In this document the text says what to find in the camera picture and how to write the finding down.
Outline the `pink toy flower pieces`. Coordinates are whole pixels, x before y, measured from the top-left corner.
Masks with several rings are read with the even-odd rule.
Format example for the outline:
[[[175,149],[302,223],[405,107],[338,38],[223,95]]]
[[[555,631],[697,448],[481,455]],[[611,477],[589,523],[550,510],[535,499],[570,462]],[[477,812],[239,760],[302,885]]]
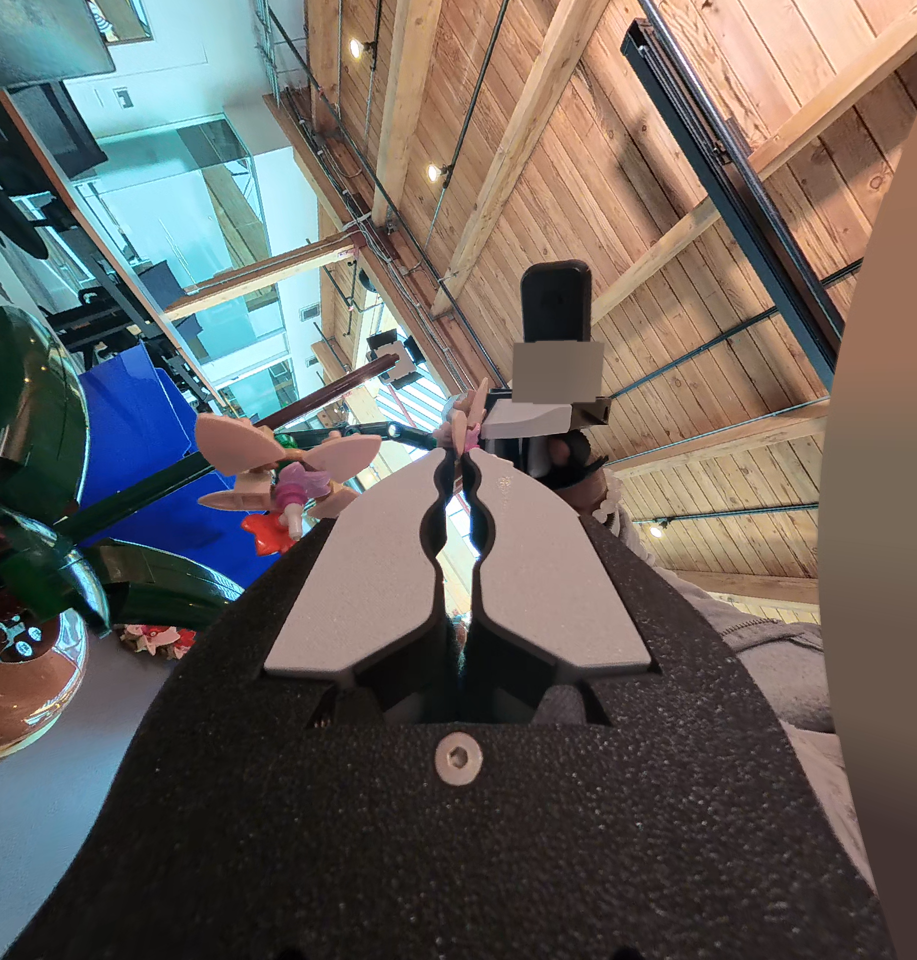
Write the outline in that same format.
[[[153,625],[122,625],[118,629],[121,642],[132,652],[170,661],[181,660],[195,644],[197,635],[195,630]]]

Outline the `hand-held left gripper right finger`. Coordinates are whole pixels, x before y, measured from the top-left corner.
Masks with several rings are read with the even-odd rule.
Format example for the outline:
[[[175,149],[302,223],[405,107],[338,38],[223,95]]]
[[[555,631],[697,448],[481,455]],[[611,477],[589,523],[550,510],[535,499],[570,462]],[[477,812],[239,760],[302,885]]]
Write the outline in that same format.
[[[580,516],[488,452],[464,454],[462,471],[476,623],[558,673],[644,671],[650,654]]]

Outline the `brown toy plant pot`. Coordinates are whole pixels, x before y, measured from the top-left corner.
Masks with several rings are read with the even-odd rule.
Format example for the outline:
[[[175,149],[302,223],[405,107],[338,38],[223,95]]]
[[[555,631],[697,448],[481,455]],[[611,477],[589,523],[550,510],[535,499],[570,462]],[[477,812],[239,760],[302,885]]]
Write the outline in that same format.
[[[35,627],[0,620],[0,759],[30,746],[57,723],[81,687],[88,630],[67,610]]]

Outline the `green toy plant leaves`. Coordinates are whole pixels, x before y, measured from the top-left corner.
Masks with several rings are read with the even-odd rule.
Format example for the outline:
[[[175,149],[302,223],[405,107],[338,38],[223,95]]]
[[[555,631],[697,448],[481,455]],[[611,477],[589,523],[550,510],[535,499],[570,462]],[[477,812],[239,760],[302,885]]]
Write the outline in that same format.
[[[100,636],[126,623],[207,629],[242,589],[188,558],[106,538],[82,548],[72,516],[89,451],[80,378],[37,318],[0,307],[0,620],[38,627],[74,611]]]

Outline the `grey desk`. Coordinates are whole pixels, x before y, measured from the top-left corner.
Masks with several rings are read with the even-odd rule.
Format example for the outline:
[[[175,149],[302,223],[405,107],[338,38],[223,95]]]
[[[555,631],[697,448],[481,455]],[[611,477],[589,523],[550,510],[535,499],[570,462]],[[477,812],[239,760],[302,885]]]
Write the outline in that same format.
[[[0,760],[0,958],[75,858],[177,665],[92,638],[81,684],[55,724]]]

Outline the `red toy flower piece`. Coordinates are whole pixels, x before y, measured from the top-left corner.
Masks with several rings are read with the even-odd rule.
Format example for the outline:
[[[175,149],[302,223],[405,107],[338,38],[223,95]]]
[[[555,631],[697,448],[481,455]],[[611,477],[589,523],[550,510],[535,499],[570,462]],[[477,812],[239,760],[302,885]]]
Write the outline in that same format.
[[[248,513],[239,526],[253,537],[259,557],[282,555],[295,544],[279,511]]]

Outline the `green toy stem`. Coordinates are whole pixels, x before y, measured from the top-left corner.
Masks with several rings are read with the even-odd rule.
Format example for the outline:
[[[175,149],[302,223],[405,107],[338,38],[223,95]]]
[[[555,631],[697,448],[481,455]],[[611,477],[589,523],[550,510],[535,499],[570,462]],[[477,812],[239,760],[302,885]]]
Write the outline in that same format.
[[[332,431],[338,432],[343,437],[353,434],[378,436],[382,443],[394,441],[417,450],[434,450],[437,447],[432,433],[408,428],[391,421],[359,424],[344,431]],[[286,449],[311,450],[322,444],[332,431],[320,429],[284,434],[281,437],[274,433],[273,435]],[[53,522],[52,529],[57,536],[64,537],[71,543],[80,544],[212,472],[222,474],[198,450],[125,490]]]

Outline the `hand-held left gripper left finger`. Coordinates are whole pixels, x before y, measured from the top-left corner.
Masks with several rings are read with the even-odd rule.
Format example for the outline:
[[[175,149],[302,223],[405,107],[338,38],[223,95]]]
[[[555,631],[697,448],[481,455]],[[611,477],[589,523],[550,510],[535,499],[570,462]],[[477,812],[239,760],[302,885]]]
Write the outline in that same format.
[[[349,686],[443,612],[455,453],[432,450],[371,486],[332,525],[264,662],[273,676]]]

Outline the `small pink toy flower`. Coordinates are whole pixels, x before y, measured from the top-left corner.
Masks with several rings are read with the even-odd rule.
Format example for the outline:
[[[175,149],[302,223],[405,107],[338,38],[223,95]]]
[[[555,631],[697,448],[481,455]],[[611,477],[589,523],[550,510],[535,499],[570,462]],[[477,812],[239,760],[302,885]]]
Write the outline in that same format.
[[[460,458],[479,446],[484,396],[480,390],[472,390],[451,398],[442,412],[441,424],[432,432],[439,448],[452,450]]]

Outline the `brown toy stem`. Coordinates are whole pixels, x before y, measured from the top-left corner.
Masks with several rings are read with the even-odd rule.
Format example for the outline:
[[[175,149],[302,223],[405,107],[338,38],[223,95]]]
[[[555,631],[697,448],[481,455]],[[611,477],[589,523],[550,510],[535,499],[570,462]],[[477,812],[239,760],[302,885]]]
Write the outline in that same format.
[[[308,414],[315,413],[322,407],[367,383],[372,378],[378,377],[394,364],[395,360],[391,356],[385,356],[371,361],[365,366],[346,373],[343,377],[334,380],[321,389],[302,397],[297,400],[297,402],[289,404],[279,411],[257,421],[255,426],[258,428],[267,427],[271,430],[287,426]]]

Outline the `wooden beam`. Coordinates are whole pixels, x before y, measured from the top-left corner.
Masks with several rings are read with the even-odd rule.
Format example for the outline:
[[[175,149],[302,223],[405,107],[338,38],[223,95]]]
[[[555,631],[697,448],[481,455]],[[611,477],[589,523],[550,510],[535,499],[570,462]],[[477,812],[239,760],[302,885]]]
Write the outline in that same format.
[[[164,318],[177,321],[201,309],[233,301],[300,273],[356,258],[358,251],[367,245],[366,235],[356,228],[250,265],[226,270],[197,284],[194,289],[188,289],[164,309]]]

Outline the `black ceiling rail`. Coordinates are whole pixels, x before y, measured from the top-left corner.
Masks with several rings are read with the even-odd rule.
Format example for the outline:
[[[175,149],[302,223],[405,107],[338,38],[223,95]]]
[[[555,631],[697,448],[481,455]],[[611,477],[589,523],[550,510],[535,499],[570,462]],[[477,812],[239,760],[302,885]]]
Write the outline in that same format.
[[[645,18],[628,27],[622,54],[823,386],[830,389],[844,320],[657,2],[644,1],[642,6]]]

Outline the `dark monitor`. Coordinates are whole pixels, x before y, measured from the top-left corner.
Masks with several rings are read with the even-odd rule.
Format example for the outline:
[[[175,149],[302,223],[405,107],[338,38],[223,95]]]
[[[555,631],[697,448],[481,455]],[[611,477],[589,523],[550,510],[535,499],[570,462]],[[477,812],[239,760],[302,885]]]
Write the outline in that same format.
[[[0,1],[0,90],[115,72],[84,1]]]

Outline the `person's right hand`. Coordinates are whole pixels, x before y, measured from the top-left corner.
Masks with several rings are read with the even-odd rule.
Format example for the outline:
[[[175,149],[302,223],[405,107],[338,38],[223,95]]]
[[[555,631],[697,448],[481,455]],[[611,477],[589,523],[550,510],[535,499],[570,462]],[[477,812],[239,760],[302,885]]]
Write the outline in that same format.
[[[548,438],[548,486],[577,513],[592,516],[608,498],[605,458],[595,458],[585,436],[574,431]]]

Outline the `large pink toy flower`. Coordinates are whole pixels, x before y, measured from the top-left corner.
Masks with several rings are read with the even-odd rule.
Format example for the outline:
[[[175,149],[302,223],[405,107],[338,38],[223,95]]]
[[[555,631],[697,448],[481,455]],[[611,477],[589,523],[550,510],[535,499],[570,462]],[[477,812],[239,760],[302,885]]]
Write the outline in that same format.
[[[205,459],[235,484],[201,496],[198,503],[220,511],[282,514],[292,539],[303,535],[303,517],[334,520],[357,493],[345,482],[379,453],[381,438],[344,437],[332,431],[310,450],[285,448],[272,429],[248,420],[200,414],[195,441]]]

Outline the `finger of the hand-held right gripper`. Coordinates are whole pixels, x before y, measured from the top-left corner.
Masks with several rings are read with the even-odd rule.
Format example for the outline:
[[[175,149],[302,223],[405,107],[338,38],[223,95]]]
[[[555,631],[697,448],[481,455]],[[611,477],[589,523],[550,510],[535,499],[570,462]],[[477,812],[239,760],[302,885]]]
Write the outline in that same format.
[[[556,436],[571,429],[570,403],[496,402],[480,427],[482,439]]]

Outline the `blue plastic bin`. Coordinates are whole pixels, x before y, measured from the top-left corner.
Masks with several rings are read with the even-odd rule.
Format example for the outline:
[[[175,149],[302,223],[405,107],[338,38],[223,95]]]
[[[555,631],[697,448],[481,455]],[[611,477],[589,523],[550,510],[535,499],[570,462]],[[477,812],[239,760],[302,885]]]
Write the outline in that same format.
[[[114,495],[196,451],[197,413],[143,345],[93,366],[80,377],[91,444],[82,508]],[[105,538],[151,546],[196,561],[246,589],[273,565],[259,557],[240,526],[243,511],[212,510],[200,497],[231,489],[234,480],[210,472],[162,501],[85,540]]]

